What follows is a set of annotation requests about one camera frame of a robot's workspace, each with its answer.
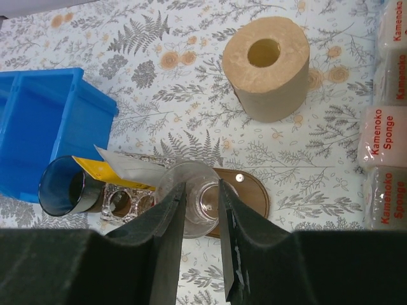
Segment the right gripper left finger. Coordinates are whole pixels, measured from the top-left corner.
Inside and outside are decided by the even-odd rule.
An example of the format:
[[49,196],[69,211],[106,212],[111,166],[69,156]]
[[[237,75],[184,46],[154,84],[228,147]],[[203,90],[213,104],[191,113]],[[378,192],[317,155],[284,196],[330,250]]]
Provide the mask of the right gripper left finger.
[[186,186],[101,235],[90,229],[2,229],[2,304],[174,304]]

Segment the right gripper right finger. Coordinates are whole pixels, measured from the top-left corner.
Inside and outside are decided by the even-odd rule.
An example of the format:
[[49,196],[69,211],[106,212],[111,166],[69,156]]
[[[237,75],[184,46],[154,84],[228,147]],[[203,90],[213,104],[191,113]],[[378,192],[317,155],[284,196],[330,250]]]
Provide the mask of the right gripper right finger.
[[404,231],[293,231],[219,183],[224,292],[231,304],[405,304]]

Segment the clear acrylic holder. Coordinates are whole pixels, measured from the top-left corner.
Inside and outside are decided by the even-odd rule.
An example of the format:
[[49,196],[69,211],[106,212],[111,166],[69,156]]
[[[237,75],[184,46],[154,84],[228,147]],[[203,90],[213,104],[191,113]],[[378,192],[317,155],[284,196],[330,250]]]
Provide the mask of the clear acrylic holder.
[[106,183],[100,218],[114,226],[120,226],[140,216],[155,204],[154,188]]

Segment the clear glass cup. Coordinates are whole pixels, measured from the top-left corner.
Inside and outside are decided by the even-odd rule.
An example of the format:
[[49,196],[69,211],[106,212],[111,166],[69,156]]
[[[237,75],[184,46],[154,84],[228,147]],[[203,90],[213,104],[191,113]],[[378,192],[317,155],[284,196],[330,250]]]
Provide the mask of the clear glass cup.
[[179,183],[186,186],[186,212],[183,237],[200,238],[219,223],[218,186],[220,176],[205,163],[182,161],[169,168],[155,191],[159,202]]

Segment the white toothpaste tube black cap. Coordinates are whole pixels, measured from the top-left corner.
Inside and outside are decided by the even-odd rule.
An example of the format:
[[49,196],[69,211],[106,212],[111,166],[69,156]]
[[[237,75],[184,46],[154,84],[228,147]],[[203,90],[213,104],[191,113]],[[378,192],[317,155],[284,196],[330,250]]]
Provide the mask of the white toothpaste tube black cap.
[[95,146],[100,156],[123,180],[157,186],[167,171],[164,166],[143,161],[118,152],[112,152]]

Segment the yellow toothpaste tube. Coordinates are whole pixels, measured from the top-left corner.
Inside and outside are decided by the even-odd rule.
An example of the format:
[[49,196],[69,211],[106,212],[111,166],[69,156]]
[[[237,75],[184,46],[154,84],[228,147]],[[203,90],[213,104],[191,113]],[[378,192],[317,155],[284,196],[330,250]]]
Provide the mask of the yellow toothpaste tube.
[[153,186],[148,186],[146,184],[132,182],[120,178],[105,161],[79,158],[77,156],[73,156],[72,158],[82,169],[84,169],[86,173],[88,173],[95,180],[121,187],[129,187],[132,189],[145,189],[150,191],[155,190],[155,187]]

